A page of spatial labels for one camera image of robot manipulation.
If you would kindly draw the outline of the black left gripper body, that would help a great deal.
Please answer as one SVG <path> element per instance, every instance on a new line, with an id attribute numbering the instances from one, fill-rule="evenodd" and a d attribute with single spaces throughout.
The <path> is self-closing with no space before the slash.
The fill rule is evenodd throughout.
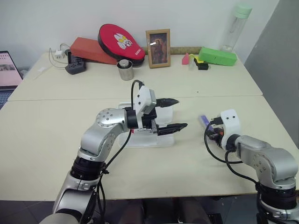
<path id="1" fill-rule="evenodd" d="M 149 114 L 143 114 L 142 116 L 142 127 L 157 135 L 162 135 L 159 125 L 156 124 L 155 119 L 157 118 L 156 110 L 153 109 Z"/>

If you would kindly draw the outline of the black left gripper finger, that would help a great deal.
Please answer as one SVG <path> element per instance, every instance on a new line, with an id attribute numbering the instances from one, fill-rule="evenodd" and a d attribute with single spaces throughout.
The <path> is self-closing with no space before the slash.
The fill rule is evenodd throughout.
<path id="1" fill-rule="evenodd" d="M 175 124 L 168 124 L 165 127 L 157 127 L 157 135 L 162 136 L 162 135 L 168 135 L 168 134 L 173 134 L 176 132 L 181 131 L 182 129 L 187 127 L 187 123 L 175 123 Z"/>
<path id="2" fill-rule="evenodd" d="M 156 107 L 169 107 L 178 104 L 179 101 L 173 98 L 158 98 L 156 99 Z"/>

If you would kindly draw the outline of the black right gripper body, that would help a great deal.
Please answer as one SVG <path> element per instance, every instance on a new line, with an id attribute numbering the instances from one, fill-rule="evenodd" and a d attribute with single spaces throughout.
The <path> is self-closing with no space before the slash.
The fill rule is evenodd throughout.
<path id="1" fill-rule="evenodd" d="M 215 141 L 220 148 L 222 148 L 221 140 L 223 138 L 223 135 L 224 135 L 223 127 L 209 127 L 208 129 L 208 138 L 210 140 Z"/>

